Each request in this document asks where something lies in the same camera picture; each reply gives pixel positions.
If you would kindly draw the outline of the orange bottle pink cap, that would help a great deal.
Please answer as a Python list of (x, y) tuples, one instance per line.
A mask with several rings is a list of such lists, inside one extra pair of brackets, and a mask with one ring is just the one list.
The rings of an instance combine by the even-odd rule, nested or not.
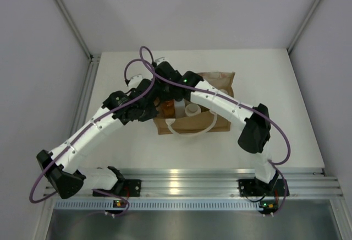
[(161, 103), (161, 110), (164, 118), (175, 118), (174, 100)]

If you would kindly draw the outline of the brown canvas tote bag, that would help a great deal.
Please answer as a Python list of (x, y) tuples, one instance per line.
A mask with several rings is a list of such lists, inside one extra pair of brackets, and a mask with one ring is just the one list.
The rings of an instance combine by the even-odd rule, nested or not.
[[(225, 89), (228, 91), (228, 95), (233, 97), (234, 92), (232, 89), (232, 83), (235, 77), (234, 72), (200, 72), (205, 80), (207, 80), (216, 89)], [(184, 118), (164, 118), (161, 108), (161, 112), (156, 118), (153, 119), (154, 124), (157, 127), (159, 135), (165, 134), (180, 134), (182, 136), (197, 136), (207, 132), (228, 132), (231, 128), (231, 123), (225, 118), (214, 114), (208, 108), (201, 107), (201, 113)]]

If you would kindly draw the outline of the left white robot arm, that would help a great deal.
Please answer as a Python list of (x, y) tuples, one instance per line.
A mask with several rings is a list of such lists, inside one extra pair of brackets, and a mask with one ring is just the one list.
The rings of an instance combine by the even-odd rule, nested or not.
[(93, 117), (60, 146), (40, 151), (36, 159), (46, 177), (62, 199), (80, 191), (94, 195), (107, 193), (117, 196), (123, 192), (125, 178), (115, 167), (80, 168), (95, 147), (116, 130), (132, 121), (144, 122), (157, 115), (154, 105), (158, 97), (154, 79), (141, 79), (125, 94), (116, 91), (103, 101)]

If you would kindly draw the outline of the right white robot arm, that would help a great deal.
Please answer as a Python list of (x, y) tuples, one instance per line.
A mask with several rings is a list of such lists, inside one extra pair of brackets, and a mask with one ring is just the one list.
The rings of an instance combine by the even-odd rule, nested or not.
[(267, 106), (262, 103), (257, 106), (243, 104), (192, 71), (180, 74), (165, 60), (159, 59), (152, 66), (153, 73), (168, 98), (185, 99), (208, 108), (229, 122), (238, 120), (243, 124), (238, 145), (254, 157), (255, 177), (252, 188), (259, 195), (268, 195), (275, 190), (279, 173), (266, 146), (272, 127), (280, 133), (283, 131), (270, 119)]

